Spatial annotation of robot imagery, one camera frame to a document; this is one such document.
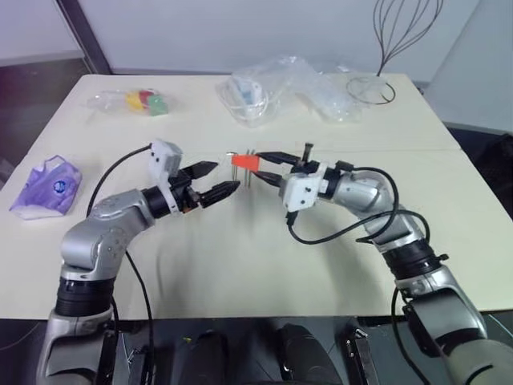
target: gray floor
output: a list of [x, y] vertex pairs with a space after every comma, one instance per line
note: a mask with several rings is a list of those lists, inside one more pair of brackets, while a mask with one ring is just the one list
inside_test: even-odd
[[[41, 63], [28, 66], [0, 68], [0, 158], [16, 165], [25, 156], [39, 133], [54, 114], [79, 77], [86, 73], [79, 60]], [[451, 133], [471, 159], [494, 136], [451, 130]], [[497, 316], [506, 327], [513, 330], [513, 313]], [[501, 331], [486, 317], [491, 338], [509, 343], [513, 338]], [[329, 352], [341, 377], [347, 382], [341, 354], [336, 344], [338, 331], [348, 318], [270, 318], [270, 319], [201, 319], [168, 320], [156, 323], [158, 348], [157, 383], [175, 384], [184, 357], [191, 347], [188, 341], [206, 330], [214, 329], [228, 336], [231, 357], [231, 382], [279, 379], [280, 372], [272, 351], [269, 335], [287, 322], [305, 326]], [[37, 328], [20, 343], [9, 347], [27, 331]], [[401, 325], [406, 348], [426, 372], [433, 383], [448, 383], [441, 363], [428, 359], [415, 346], [410, 332]], [[37, 357], [42, 344], [45, 323], [36, 321], [0, 320], [0, 384], [32, 384]], [[370, 346], [381, 384], [420, 383], [402, 360], [393, 340], [390, 325], [365, 328], [370, 334]], [[125, 338], [127, 353], [146, 343], [147, 331], [130, 334]], [[119, 341], [115, 383], [125, 384], [128, 365]]]

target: small orange clamp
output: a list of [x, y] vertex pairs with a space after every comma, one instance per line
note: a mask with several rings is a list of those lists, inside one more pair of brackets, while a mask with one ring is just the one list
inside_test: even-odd
[[257, 155], [232, 155], [232, 164], [249, 171], [258, 171], [260, 157]]

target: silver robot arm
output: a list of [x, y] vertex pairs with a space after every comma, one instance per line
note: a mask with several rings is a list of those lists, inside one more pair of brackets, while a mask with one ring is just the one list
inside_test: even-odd
[[[159, 142], [152, 144], [153, 155], [159, 146], [177, 149]], [[180, 155], [172, 154], [171, 158], [178, 159], [168, 162], [160, 157], [175, 169], [157, 186], [100, 201], [85, 221], [66, 233], [57, 302], [38, 362], [38, 385], [110, 383], [117, 346], [111, 325], [112, 293], [128, 245], [156, 219], [199, 205], [206, 208], [237, 189], [239, 182], [229, 181], [204, 193], [195, 192], [192, 180], [207, 175], [217, 163], [199, 162], [178, 170]]]
[[[309, 160], [311, 147], [307, 144], [302, 158], [283, 152], [257, 154], [264, 160], [293, 166], [285, 176], [255, 172], [280, 189], [291, 228], [297, 214], [312, 207], [318, 198], [348, 209], [361, 220], [392, 210], [394, 200], [383, 174], [357, 171], [341, 161], [328, 168]], [[389, 217], [365, 223], [367, 233], [377, 233]], [[403, 311], [421, 350], [431, 357], [442, 357], [454, 383], [511, 383], [513, 349], [487, 339], [483, 317], [442, 263], [447, 256], [434, 254], [413, 217], [399, 213], [372, 243], [385, 258], [406, 301]]]

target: purple plastic bag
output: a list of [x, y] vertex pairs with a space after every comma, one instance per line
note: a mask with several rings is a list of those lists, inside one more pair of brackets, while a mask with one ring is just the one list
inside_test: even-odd
[[23, 219], [60, 217], [70, 209], [81, 181], [80, 171], [56, 155], [32, 168], [10, 211]]

